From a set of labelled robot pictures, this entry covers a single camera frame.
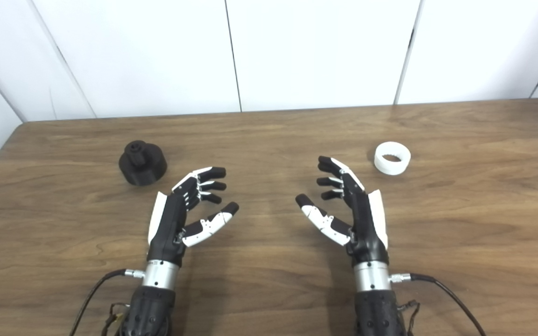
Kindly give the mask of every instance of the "white finger segment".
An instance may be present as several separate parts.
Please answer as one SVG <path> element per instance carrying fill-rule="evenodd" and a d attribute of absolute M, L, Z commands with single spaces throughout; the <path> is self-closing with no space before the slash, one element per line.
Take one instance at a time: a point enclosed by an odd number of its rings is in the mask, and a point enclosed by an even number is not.
<path fill-rule="evenodd" d="M 192 236 L 188 236 L 182 239 L 184 245 L 190 247 L 196 245 L 203 240 L 213 236 L 215 232 L 219 231 L 224 225 L 226 225 L 233 215 L 229 212 L 220 212 L 212 220 L 201 219 L 200 224 L 202 225 L 202 231 Z"/>
<path fill-rule="evenodd" d="M 320 210 L 316 206 L 312 205 L 302 206 L 301 210 L 306 215 L 306 217 L 310 219 L 314 226 L 316 226 L 329 239 L 342 246 L 350 242 L 349 236 L 336 232 L 334 229 L 331 228 L 333 216 L 323 216 Z"/>

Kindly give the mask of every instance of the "wood grain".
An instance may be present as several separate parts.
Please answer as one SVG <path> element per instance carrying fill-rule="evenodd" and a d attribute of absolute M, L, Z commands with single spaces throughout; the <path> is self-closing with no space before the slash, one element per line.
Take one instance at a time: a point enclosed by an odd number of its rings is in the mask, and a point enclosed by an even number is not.
<path fill-rule="evenodd" d="M 117 160 L 126 143 L 162 147 L 169 171 L 132 187 Z M 381 142 L 412 151 L 400 176 L 372 166 Z M 323 202 L 319 155 L 382 190 L 393 272 L 430 274 L 465 301 L 490 335 L 538 334 L 538 99 L 27 123 L 0 151 L 0 335 L 69 331 L 91 286 L 143 268 L 158 190 L 195 168 L 224 166 L 226 202 L 241 210 L 188 250 L 177 285 L 176 335 L 352 333 L 354 280 L 343 249 L 294 202 Z M 216 211 L 203 204 L 188 220 Z M 135 279 L 92 300 L 80 335 L 129 301 Z M 423 303 L 416 335 L 474 335 L 459 308 L 427 283 L 395 287 Z"/>

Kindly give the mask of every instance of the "prosthetic hand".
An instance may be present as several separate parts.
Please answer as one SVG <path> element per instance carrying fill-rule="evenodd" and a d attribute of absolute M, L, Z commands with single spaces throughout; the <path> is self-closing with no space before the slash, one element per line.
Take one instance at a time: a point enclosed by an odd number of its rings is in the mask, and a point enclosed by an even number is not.
<path fill-rule="evenodd" d="M 226 185 L 211 179 L 224 178 L 226 169 L 208 167 L 186 175 L 166 196 L 157 194 L 149 225 L 149 252 L 143 282 L 134 292 L 122 333 L 129 336 L 164 336 L 171 334 L 173 291 L 177 271 L 182 266 L 186 247 L 212 236 L 238 211 L 231 202 L 220 212 L 184 226 L 186 214 L 200 201 L 221 203 L 221 198 L 207 190 L 225 190 Z"/>
<path fill-rule="evenodd" d="M 334 187 L 323 200 L 342 198 L 352 209 L 353 225 L 330 216 L 305 194 L 296 197 L 303 213 L 325 236 L 345 246 L 356 277 L 357 336 L 405 336 L 396 295 L 389 279 L 385 214 L 379 190 L 368 194 L 356 175 L 342 162 L 319 157 L 319 170 L 335 177 L 319 178 L 318 185 Z"/>

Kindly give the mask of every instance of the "white ring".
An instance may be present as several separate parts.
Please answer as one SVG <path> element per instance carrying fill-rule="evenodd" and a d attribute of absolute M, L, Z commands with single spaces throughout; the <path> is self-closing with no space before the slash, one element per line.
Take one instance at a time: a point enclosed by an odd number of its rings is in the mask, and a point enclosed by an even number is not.
<path fill-rule="evenodd" d="M 385 159 L 383 155 L 393 155 L 400 159 L 393 162 Z M 410 151 L 401 143 L 389 141 L 377 146 L 375 149 L 375 167 L 387 175 L 399 175 L 406 170 L 410 162 Z"/>

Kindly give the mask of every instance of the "robot finger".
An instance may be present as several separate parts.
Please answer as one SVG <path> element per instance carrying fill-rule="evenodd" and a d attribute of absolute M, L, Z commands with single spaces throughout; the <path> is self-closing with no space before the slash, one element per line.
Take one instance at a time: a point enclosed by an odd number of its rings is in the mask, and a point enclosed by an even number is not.
<path fill-rule="evenodd" d="M 184 227 L 182 242 L 186 246 L 192 246 L 213 236 L 215 232 L 219 231 L 220 228 L 224 227 L 232 219 L 239 208 L 237 203 L 231 202 L 225 208 L 222 208 L 221 211 L 207 217 L 207 219 L 201 219 L 187 225 Z"/>
<path fill-rule="evenodd" d="M 321 194 L 323 200 L 333 200 L 334 198 L 343 198 L 344 190 L 343 189 L 332 189 L 325 191 Z"/>
<path fill-rule="evenodd" d="M 223 167 L 207 167 L 197 169 L 192 172 L 198 176 L 199 183 L 206 182 L 211 179 L 222 179 L 226 176 L 226 168 Z"/>
<path fill-rule="evenodd" d="M 211 203 L 220 204 L 221 203 L 221 197 L 217 196 L 212 193 L 208 193 L 207 191 L 201 191 L 200 192 L 200 200 L 201 201 L 209 201 Z"/>
<path fill-rule="evenodd" d="M 344 168 L 348 168 L 348 166 L 331 157 L 320 156 L 317 168 L 322 172 L 331 173 L 339 178 L 341 176 L 340 171 Z"/>
<path fill-rule="evenodd" d="M 310 221 L 325 236 L 340 245 L 346 245 L 350 242 L 350 225 L 344 223 L 341 219 L 330 216 L 327 212 L 314 203 L 305 194 L 296 196 L 296 203 Z"/>
<path fill-rule="evenodd" d="M 344 187 L 344 181 L 337 178 L 318 178 L 317 184 L 325 187 L 336 187 L 338 189 L 342 189 Z"/>
<path fill-rule="evenodd" d="M 207 190 L 226 190 L 227 185 L 218 181 L 206 181 L 198 185 L 200 191 Z"/>

